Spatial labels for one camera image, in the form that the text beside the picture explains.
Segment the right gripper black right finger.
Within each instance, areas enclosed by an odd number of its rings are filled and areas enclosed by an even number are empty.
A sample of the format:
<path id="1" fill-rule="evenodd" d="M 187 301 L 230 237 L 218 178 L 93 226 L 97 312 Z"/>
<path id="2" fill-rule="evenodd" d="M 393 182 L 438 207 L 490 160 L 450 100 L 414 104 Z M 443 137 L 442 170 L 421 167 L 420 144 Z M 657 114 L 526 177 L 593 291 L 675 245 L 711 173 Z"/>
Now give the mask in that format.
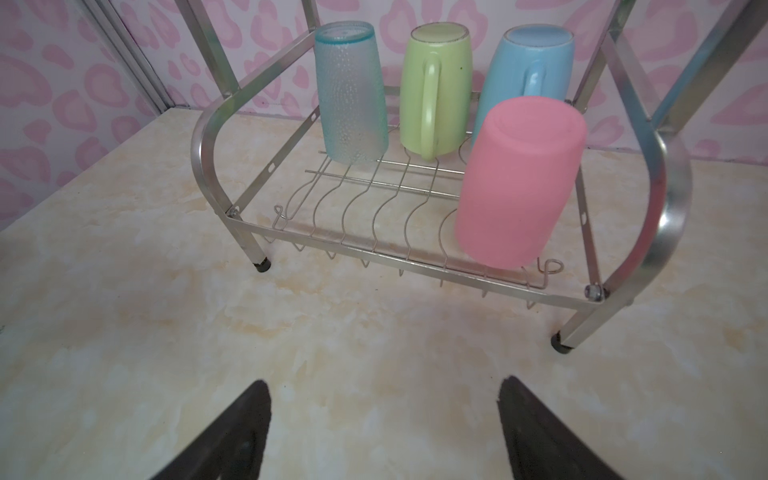
<path id="1" fill-rule="evenodd" d="M 515 479 L 620 477 L 517 377 L 502 382 L 497 405 Z"/>

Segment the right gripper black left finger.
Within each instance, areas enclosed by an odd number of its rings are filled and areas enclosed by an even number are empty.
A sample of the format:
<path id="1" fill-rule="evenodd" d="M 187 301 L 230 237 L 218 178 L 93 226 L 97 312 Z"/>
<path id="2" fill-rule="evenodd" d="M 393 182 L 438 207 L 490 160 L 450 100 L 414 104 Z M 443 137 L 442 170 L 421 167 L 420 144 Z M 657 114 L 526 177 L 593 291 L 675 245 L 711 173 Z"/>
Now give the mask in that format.
<path id="1" fill-rule="evenodd" d="M 157 479 L 257 479 L 271 421 L 271 395 L 253 382 Z"/>

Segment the opaque pink plastic cup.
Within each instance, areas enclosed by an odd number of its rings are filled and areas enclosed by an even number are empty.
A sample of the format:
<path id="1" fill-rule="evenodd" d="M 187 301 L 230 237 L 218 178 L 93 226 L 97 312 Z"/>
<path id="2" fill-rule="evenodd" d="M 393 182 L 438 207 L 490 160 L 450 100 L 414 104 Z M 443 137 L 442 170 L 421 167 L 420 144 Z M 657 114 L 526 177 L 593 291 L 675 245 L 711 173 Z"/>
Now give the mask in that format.
<path id="1" fill-rule="evenodd" d="M 497 269 L 532 263 L 570 197 L 587 137 L 573 106 L 541 96 L 505 100 L 472 146 L 455 220 L 461 250 Z"/>

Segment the translucent teal plastic cup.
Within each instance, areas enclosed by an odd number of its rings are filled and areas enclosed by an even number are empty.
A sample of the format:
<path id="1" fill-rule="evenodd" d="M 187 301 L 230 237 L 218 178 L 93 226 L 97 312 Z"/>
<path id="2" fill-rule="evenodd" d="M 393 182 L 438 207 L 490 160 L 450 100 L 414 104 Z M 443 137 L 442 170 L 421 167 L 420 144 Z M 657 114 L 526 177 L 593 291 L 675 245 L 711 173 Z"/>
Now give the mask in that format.
<path id="1" fill-rule="evenodd" d="M 327 155 L 345 165 L 378 160 L 388 149 L 389 135 L 374 27 L 337 21 L 320 26 L 314 38 Z"/>

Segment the light green ceramic mug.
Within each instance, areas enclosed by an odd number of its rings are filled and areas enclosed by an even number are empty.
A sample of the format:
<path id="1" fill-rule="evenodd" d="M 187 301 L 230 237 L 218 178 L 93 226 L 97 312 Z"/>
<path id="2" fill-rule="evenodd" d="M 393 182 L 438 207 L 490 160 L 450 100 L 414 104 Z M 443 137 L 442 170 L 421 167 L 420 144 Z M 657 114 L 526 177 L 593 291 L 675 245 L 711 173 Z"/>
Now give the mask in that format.
<path id="1" fill-rule="evenodd" d="M 459 149 L 472 94 L 472 45 L 462 24 L 434 22 L 412 30 L 404 56 L 400 140 L 427 161 Z"/>

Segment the light blue ceramic mug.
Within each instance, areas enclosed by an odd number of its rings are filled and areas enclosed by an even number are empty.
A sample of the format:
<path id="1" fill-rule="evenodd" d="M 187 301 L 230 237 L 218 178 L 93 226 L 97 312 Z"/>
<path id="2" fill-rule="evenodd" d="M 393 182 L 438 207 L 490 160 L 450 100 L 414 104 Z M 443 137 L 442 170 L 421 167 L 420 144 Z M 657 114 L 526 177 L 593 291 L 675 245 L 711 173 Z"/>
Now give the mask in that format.
<path id="1" fill-rule="evenodd" d="M 507 30 L 492 58 L 483 84 L 472 138 L 498 103 L 521 96 L 563 101 L 574 62 L 574 35 L 550 24 L 521 25 Z"/>

